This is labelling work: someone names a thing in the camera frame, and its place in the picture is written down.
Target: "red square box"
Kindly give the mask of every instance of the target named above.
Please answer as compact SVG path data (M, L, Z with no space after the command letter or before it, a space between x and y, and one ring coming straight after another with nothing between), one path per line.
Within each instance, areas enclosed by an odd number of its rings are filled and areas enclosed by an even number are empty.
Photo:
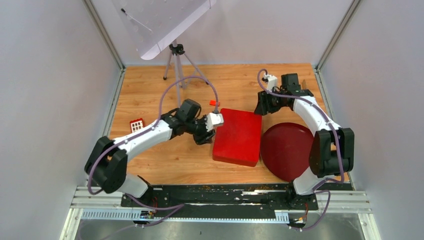
M256 166L261 146L262 116L228 108L222 108L221 114L224 124L216 129L212 159Z

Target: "white reflector board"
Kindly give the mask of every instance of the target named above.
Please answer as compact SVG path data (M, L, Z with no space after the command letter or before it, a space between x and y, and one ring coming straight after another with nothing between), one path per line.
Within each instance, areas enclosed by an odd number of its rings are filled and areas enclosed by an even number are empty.
M112 0L144 60L156 57L216 0Z

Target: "tripod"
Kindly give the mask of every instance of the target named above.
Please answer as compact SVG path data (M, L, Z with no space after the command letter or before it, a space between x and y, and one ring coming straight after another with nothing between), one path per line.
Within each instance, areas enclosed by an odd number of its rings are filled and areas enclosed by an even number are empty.
M194 69L195 69L194 72L198 72L203 78L206 79L205 75L200 71L198 66L189 58L186 51L184 51L183 45L178 44L176 39L172 42L172 44L169 45L169 49L171 51L169 53L168 62L166 64L166 69L165 69L165 74L163 75L163 80L167 79L168 70L170 68L172 56L173 56L173 62L174 62L175 81L178 81L178 80L184 78L183 66L181 65L180 55L184 55L187 58L187 60L194 67ZM181 106L180 88L186 89L189 83L190 83L190 79L187 82L182 81L180 84L176 85L177 86L177 88L176 88L176 101L177 101L178 107Z

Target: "dark red plate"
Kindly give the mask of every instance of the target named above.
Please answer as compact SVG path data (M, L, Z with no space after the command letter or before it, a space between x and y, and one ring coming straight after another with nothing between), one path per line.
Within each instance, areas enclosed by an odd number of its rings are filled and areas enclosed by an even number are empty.
M299 124L283 122L270 127L260 140L260 157L278 178L290 182L309 167L314 137Z

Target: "wooden surface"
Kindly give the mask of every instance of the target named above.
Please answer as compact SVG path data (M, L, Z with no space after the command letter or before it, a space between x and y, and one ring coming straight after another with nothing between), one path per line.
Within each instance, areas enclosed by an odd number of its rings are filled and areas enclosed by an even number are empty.
M321 93L310 64L232 64L200 65L200 70L215 86L220 108L253 112L258 101L258 70L268 69L272 75L297 73L299 82L315 95L325 110ZM129 122L143 118L146 125L158 117L159 100L164 90L175 81L171 66L168 79L163 80L164 66L128 67L123 80L110 137L131 133ZM183 66L184 75L192 75L192 66ZM162 112L177 107L176 89L166 95ZM202 106L202 114L211 112L214 100L212 89L199 79L193 79L187 89L181 90L181 99L193 99ZM262 131L282 123L305 125L304 121L288 107L263 117ZM134 158L128 171L140 175L151 184L232 184L232 183L281 183L260 160L256 167L240 166L212 160L212 144L198 146L189 134L158 144Z

